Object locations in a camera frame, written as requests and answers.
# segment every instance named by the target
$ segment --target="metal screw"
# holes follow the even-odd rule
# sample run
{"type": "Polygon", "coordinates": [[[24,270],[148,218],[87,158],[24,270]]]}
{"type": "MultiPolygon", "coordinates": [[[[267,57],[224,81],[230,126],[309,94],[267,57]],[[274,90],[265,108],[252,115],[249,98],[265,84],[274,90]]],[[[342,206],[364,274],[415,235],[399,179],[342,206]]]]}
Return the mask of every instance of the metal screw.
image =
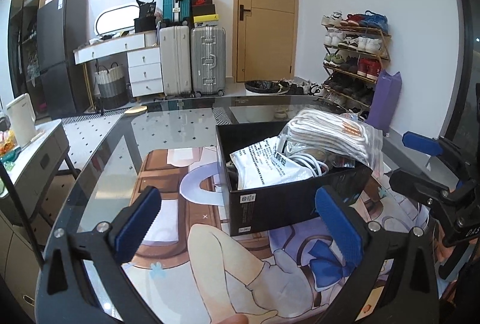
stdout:
{"type": "Polygon", "coordinates": [[[97,224],[97,231],[100,233],[108,231],[110,224],[106,221],[97,224]]]}
{"type": "Polygon", "coordinates": [[[372,232],[378,232],[379,230],[382,229],[382,227],[380,226],[380,224],[376,221],[370,221],[368,223],[368,228],[369,230],[371,230],[372,232]]]}
{"type": "Polygon", "coordinates": [[[413,234],[417,237],[423,236],[423,229],[418,226],[413,227],[413,234]]]}
{"type": "Polygon", "coordinates": [[[463,228],[463,226],[465,225],[465,218],[463,217],[459,217],[457,218],[457,225],[460,227],[460,228],[463,228]]]}
{"type": "Polygon", "coordinates": [[[53,235],[58,239],[58,238],[61,238],[63,235],[65,234],[65,231],[63,230],[63,228],[58,228],[56,230],[53,231],[53,235]]]}

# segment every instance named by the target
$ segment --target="anime girl illustration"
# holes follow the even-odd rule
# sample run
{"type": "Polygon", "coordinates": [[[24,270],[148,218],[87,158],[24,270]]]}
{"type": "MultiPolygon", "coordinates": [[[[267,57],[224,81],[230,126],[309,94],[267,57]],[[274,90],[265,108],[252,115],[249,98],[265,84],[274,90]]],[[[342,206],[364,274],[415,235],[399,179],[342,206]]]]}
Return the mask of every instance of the anime girl illustration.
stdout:
{"type": "MultiPolygon", "coordinates": [[[[239,313],[250,324],[315,322],[348,281],[354,265],[345,261],[320,217],[232,238],[216,161],[214,147],[157,150],[146,157],[132,201],[152,185],[162,193],[162,209],[133,266],[145,271],[161,268],[167,276],[171,271],[192,276],[208,313],[206,323],[220,323],[239,313]]],[[[382,190],[371,179],[353,207],[365,221],[380,220],[385,228],[413,227],[411,218],[382,190]]],[[[374,310],[391,266],[391,260],[385,262],[358,318],[374,310]]]]}

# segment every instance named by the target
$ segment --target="white desk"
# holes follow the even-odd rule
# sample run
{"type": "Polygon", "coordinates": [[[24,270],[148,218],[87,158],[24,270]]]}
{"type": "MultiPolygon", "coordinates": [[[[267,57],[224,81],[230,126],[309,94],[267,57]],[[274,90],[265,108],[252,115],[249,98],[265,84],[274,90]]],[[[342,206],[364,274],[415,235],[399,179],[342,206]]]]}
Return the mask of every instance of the white desk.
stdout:
{"type": "MultiPolygon", "coordinates": [[[[163,92],[163,81],[160,48],[155,46],[156,43],[156,31],[145,31],[129,34],[125,37],[112,38],[74,50],[75,64],[84,64],[91,60],[126,52],[133,96],[158,94],[163,92]]],[[[85,80],[87,87],[90,89],[88,76],[85,80]]]]}
{"type": "MultiPolygon", "coordinates": [[[[73,175],[77,176],[68,156],[70,146],[62,120],[37,125],[37,130],[45,133],[20,152],[13,169],[9,171],[28,218],[39,210],[38,203],[41,204],[63,160],[73,175]]],[[[21,225],[7,189],[0,194],[0,210],[12,224],[21,225]]]]}

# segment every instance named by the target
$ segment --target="shoe rack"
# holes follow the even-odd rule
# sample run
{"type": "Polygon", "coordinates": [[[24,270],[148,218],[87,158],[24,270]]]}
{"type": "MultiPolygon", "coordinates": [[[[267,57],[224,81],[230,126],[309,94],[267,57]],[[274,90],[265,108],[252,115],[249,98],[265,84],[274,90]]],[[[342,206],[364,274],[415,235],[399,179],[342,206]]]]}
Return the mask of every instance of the shoe rack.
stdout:
{"type": "MultiPolygon", "coordinates": [[[[380,54],[378,54],[378,55],[374,55],[372,53],[360,51],[358,49],[353,49],[353,48],[348,49],[347,47],[343,47],[343,46],[336,47],[336,46],[330,46],[330,45],[325,45],[324,44],[323,46],[325,47],[328,54],[335,54],[336,55],[340,51],[357,53],[359,59],[362,56],[377,59],[380,62],[380,66],[382,67],[382,69],[385,69],[386,62],[390,61],[390,53],[388,52],[388,44],[389,44],[392,36],[384,33],[381,29],[362,27],[362,26],[325,26],[325,28],[327,29],[327,31],[328,31],[328,29],[334,29],[335,31],[345,32],[345,33],[348,33],[348,34],[351,34],[351,35],[378,36],[382,40],[382,46],[383,46],[382,52],[380,52],[380,54]]],[[[376,84],[376,80],[368,79],[365,76],[360,76],[356,73],[344,71],[344,70],[340,69],[339,67],[335,67],[335,66],[332,66],[330,64],[323,64],[323,68],[325,69],[326,73],[328,74],[328,79],[330,79],[335,72],[339,72],[339,73],[348,75],[352,78],[360,79],[361,81],[363,81],[367,85],[375,86],[375,84],[376,84]]],[[[327,91],[332,92],[333,94],[342,95],[342,96],[346,97],[347,99],[358,103],[362,107],[362,109],[365,109],[365,110],[370,109],[369,104],[365,104],[363,102],[360,102],[357,99],[352,98],[349,95],[345,95],[342,92],[333,90],[332,88],[326,86],[325,84],[322,84],[322,87],[324,87],[327,91]]]]}

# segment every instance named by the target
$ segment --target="blue clamp pad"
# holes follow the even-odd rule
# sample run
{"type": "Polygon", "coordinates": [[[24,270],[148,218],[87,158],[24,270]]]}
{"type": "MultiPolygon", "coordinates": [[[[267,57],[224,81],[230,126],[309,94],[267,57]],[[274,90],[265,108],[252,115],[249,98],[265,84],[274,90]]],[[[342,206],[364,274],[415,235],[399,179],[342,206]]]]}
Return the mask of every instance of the blue clamp pad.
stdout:
{"type": "Polygon", "coordinates": [[[362,238],[324,187],[317,190],[315,208],[327,225],[344,259],[358,266],[363,258],[362,238]]]}
{"type": "Polygon", "coordinates": [[[406,132],[403,135],[402,143],[405,147],[414,149],[430,156],[440,156],[443,154],[443,149],[438,141],[421,136],[417,133],[406,132]]]}
{"type": "Polygon", "coordinates": [[[135,202],[118,213],[112,222],[114,249],[113,257],[117,264],[132,260],[153,221],[157,217],[162,204],[160,191],[148,186],[135,202]]]}

